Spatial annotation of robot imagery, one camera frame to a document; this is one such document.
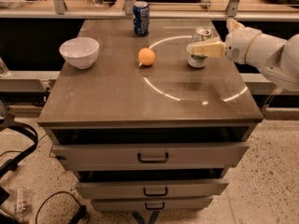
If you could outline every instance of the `blue tape mark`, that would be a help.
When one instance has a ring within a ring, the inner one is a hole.
[[[159,213],[160,213],[159,211],[153,211],[152,214],[150,215],[148,224],[155,224],[159,216]]]
[[[138,212],[133,212],[132,216],[138,224],[146,224],[144,219],[142,218],[142,216],[140,216]]]

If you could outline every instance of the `clear plastic bottle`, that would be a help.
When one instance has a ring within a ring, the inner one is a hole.
[[[10,72],[6,64],[3,62],[2,58],[0,57],[0,77],[7,77],[8,75],[10,75]]]
[[[205,41],[213,36],[213,32],[211,29],[205,29],[205,28],[196,28],[193,36],[192,36],[192,42],[198,42],[198,41]],[[207,56],[196,56],[194,54],[190,54],[188,58],[188,64],[195,68],[203,68],[206,66],[206,59]]]

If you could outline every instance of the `drawer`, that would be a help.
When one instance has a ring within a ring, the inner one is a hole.
[[[162,170],[235,167],[246,142],[54,146],[66,170]]]
[[[193,199],[151,199],[151,200],[92,200],[91,205],[97,212],[103,211],[155,211],[171,209],[203,209],[208,207],[212,198]]]
[[[220,195],[228,182],[223,179],[77,183],[84,199],[177,198]]]

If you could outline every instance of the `silver can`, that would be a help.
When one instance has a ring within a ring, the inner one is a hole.
[[[205,41],[209,38],[213,37],[213,32],[211,29],[205,29],[202,27],[196,28],[193,36],[192,43],[198,41]],[[188,64],[195,68],[203,68],[206,66],[207,56],[196,56],[194,54],[190,54],[188,58]]]

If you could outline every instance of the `blue soda can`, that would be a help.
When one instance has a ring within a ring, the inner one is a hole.
[[[136,35],[146,36],[150,26],[150,7],[147,2],[139,1],[134,4],[134,32]]]

